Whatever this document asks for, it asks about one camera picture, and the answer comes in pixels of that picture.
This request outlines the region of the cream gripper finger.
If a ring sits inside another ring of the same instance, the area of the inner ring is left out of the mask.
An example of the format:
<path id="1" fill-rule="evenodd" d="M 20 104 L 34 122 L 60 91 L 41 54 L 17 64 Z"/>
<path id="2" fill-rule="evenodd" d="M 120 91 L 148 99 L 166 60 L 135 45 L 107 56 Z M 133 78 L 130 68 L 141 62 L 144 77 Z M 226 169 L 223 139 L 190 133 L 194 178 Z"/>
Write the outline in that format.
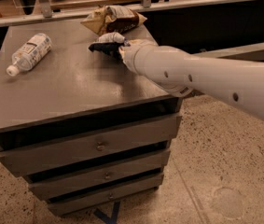
<path id="1" fill-rule="evenodd" d="M 146 45 L 146 44 L 152 44 L 151 41 L 147 40 L 147 39 L 132 39 L 129 40 L 129 43 L 131 45 Z"/>
<path id="2" fill-rule="evenodd" d="M 130 53 L 131 48 L 129 46 L 120 46 L 118 48 L 118 51 L 120 53 L 120 56 L 122 58 L 127 58 L 128 54 Z"/>

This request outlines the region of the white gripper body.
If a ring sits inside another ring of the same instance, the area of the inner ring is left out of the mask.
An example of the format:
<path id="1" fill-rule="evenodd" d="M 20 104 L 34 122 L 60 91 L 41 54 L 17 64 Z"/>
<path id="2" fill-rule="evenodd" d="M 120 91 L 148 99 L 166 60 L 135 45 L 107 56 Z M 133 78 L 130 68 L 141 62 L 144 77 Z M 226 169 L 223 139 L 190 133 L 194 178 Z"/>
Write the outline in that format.
<path id="1" fill-rule="evenodd" d="M 144 77 L 168 77 L 169 48 L 152 44 L 129 45 L 131 48 L 123 63 L 133 73 Z"/>

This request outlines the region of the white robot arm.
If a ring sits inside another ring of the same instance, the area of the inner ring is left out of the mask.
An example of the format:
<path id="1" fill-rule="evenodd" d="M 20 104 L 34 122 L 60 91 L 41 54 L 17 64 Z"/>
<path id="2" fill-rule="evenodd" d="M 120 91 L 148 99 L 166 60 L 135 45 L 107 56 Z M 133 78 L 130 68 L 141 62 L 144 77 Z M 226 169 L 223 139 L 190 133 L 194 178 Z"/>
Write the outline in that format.
<path id="1" fill-rule="evenodd" d="M 144 39 L 118 51 L 130 71 L 173 96 L 200 91 L 264 120 L 264 63 L 199 57 Z"/>

